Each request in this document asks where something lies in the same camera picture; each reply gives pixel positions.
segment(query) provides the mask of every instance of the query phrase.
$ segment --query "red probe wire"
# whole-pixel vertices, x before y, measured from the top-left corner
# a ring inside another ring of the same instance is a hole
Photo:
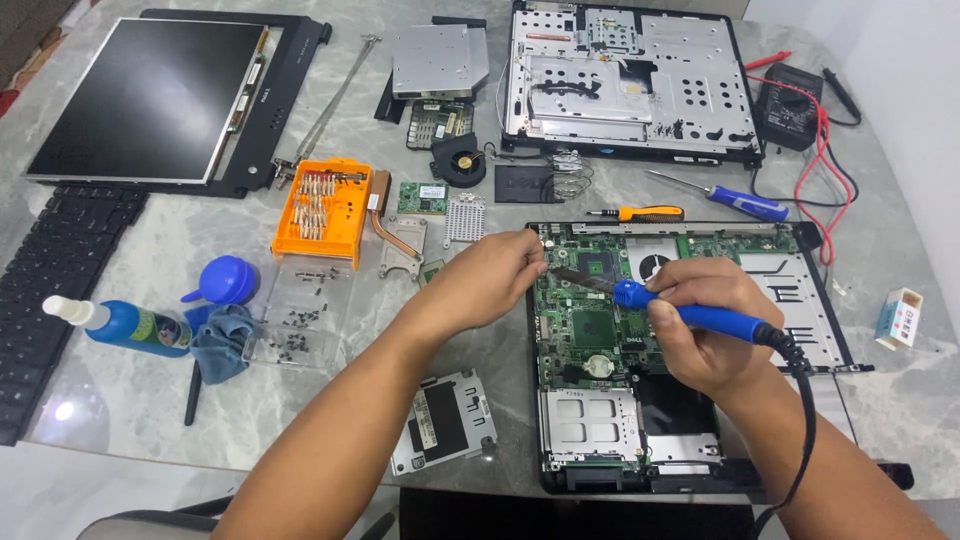
[[[816,225],[817,228],[819,228],[823,232],[824,245],[820,246],[820,262],[822,262],[824,266],[830,266],[833,264],[833,261],[835,259],[834,253],[833,253],[833,239],[830,237],[830,233],[833,232],[833,229],[836,227],[837,223],[840,221],[840,218],[843,217],[843,214],[845,214],[847,212],[847,209],[850,207],[850,204],[853,200],[853,191],[851,190],[850,185],[847,184],[847,178],[843,174],[841,174],[840,171],[836,169],[836,167],[833,166],[833,163],[831,163],[830,160],[828,160],[824,154],[824,152],[827,150],[827,144],[830,142],[830,122],[828,120],[827,110],[821,107],[820,103],[817,101],[817,98],[813,97],[812,94],[810,94],[809,92],[803,91],[797,87],[794,87],[791,85],[785,85],[783,83],[777,83],[775,81],[768,81],[766,79],[762,79],[760,77],[754,77],[752,75],[748,75],[747,77],[750,79],[753,79],[754,81],[760,81],[762,83],[767,83],[769,85],[774,85],[774,86],[781,86],[796,92],[800,92],[801,94],[806,96],[811,102],[813,102],[813,105],[817,111],[817,155],[813,159],[813,161],[810,162],[810,165],[806,168],[806,170],[804,171],[800,179],[797,181],[797,185],[794,186],[793,198],[800,199],[800,189],[801,187],[803,187],[804,181],[806,181],[806,178],[810,176],[811,172],[813,172],[813,168],[817,165],[818,161],[822,162],[824,165],[827,166],[827,169],[829,169],[829,171],[833,173],[833,176],[835,176],[837,180],[840,181],[840,184],[847,191],[847,202],[844,204],[842,208],[840,208],[840,211],[837,212],[837,215],[832,220],[830,220],[829,224],[826,226],[824,226],[824,224],[821,223],[820,220],[814,217],[813,214],[807,211],[806,207],[802,203],[797,203],[797,208],[800,209],[800,211],[803,212],[804,215],[806,215],[806,217],[809,218],[810,221],[813,222],[813,224]]]

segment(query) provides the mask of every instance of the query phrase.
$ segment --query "white wall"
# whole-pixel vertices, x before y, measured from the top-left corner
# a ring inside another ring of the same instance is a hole
[[[960,2],[752,0],[744,18],[806,28],[840,61],[960,335]],[[870,189],[870,179],[860,184]]]

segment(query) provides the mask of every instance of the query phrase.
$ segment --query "blue cloth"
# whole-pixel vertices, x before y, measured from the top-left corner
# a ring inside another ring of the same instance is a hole
[[[219,384],[247,369],[241,357],[253,333],[253,319],[243,306],[213,309],[190,341],[190,352],[200,365],[204,384]]]

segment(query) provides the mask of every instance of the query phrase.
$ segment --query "cooling fan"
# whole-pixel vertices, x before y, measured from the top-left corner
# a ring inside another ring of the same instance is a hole
[[[459,189],[470,189],[487,175],[487,159],[477,150],[475,134],[435,142],[430,147],[433,176]]]

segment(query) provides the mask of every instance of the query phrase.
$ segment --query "blue cleaning liquid bottle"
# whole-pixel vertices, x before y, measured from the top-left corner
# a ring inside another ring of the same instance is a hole
[[[160,356],[178,357],[190,352],[193,333],[186,323],[127,302],[94,304],[51,296],[43,301],[43,310],[83,328],[94,341]]]

